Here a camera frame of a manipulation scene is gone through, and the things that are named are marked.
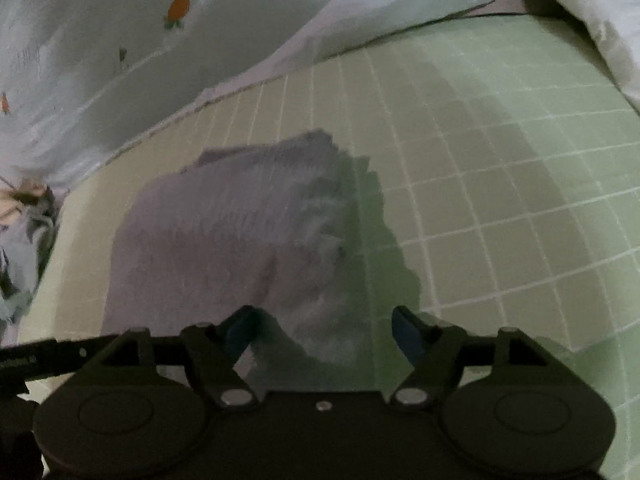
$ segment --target folded garment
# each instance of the folded garment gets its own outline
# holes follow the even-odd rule
[[[344,337],[349,316],[333,288],[344,231],[338,157],[314,131],[206,152],[153,181],[116,232],[102,332],[175,335],[251,304],[264,326],[279,325],[258,337],[256,360],[280,329],[315,361],[352,360],[358,341]]]
[[[25,181],[0,200],[0,320],[31,303],[55,239],[54,200],[43,184]]]

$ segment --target mattress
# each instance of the mattress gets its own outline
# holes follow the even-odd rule
[[[136,193],[202,150],[324,128],[353,157],[345,283],[375,387],[409,368],[406,304],[477,334],[534,336],[612,405],[603,472],[640,478],[640,118],[588,38],[530,16],[441,22],[237,92],[92,174],[19,340],[97,335]],[[59,380],[31,383],[42,398]]]

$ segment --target folded cloth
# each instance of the folded cloth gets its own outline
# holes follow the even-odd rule
[[[12,321],[31,303],[55,240],[53,195],[43,184],[23,182],[3,191],[0,221],[0,320]]]
[[[314,131],[206,152],[153,181],[116,232],[102,332],[175,335],[251,304],[307,356],[348,363],[358,341],[340,336],[349,316],[332,287],[344,231],[338,157]]]

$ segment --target screw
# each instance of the screw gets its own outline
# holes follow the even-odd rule
[[[418,406],[429,399],[427,392],[420,388],[402,388],[396,392],[396,400],[405,406]]]
[[[328,412],[334,405],[328,400],[318,400],[316,402],[316,410],[319,412]]]
[[[227,406],[245,406],[254,400],[254,396],[251,392],[242,388],[232,388],[222,392],[220,400]]]

